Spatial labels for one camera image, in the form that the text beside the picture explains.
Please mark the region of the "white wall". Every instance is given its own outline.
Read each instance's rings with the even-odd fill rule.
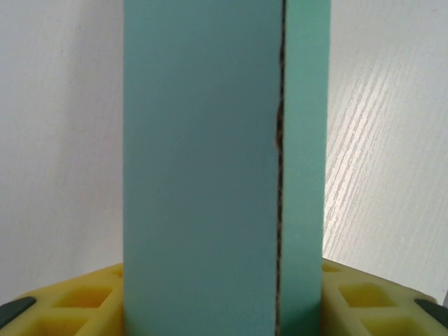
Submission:
[[[448,289],[448,3],[333,2],[325,257]],[[0,3],[0,302],[122,260],[120,0]]]

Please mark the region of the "yellow plastic base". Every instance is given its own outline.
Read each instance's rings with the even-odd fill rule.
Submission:
[[[321,335],[448,336],[414,302],[435,300],[350,267],[323,260]],[[0,336],[123,336],[123,264],[34,290],[37,302]]]

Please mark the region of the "black rubber pad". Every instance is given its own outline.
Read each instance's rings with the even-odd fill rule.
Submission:
[[[25,310],[36,303],[32,296],[22,297],[21,299],[5,303],[0,306],[0,329],[21,315]]]
[[[448,329],[448,308],[439,306],[436,303],[415,299],[414,300],[425,312],[430,314],[434,319],[439,321],[446,329]]]

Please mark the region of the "dark gap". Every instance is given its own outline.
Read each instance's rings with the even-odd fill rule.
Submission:
[[[281,0],[281,45],[280,45],[280,100],[276,121],[276,145],[279,151],[279,177],[277,190],[277,259],[276,259],[276,307],[275,335],[280,336],[280,281],[281,281],[281,229],[283,213],[283,137],[284,137],[284,95],[285,95],[285,44],[286,44],[286,0]]]

